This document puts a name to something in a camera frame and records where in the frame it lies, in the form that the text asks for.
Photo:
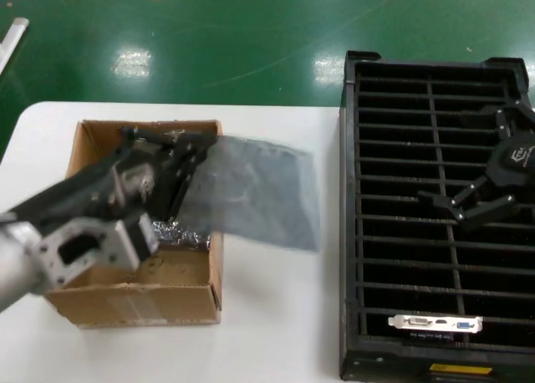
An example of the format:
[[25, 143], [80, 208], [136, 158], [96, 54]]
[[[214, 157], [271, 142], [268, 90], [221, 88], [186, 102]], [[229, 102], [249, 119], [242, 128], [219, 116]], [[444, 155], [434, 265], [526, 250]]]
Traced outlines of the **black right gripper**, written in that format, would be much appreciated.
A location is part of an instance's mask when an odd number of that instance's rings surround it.
[[418, 191], [419, 202], [453, 217], [467, 232], [517, 212], [517, 198], [502, 194], [489, 202], [476, 202], [496, 187], [534, 187], [534, 110], [520, 101], [502, 106], [485, 105], [478, 111], [463, 110], [461, 124], [469, 129], [494, 130], [501, 140], [487, 163], [487, 176], [480, 176], [454, 197]]

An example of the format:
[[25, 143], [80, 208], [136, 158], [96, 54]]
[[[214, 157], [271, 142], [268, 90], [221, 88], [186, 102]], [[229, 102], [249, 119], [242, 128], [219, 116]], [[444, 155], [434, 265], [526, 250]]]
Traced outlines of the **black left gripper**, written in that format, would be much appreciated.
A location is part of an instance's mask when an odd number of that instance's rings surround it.
[[9, 211], [41, 233], [51, 233], [75, 218], [120, 220], [133, 212], [155, 219], [175, 218], [196, 168], [217, 137], [200, 131], [159, 132], [122, 126], [121, 137], [171, 149], [144, 151], [119, 147], [71, 177], [20, 202]]

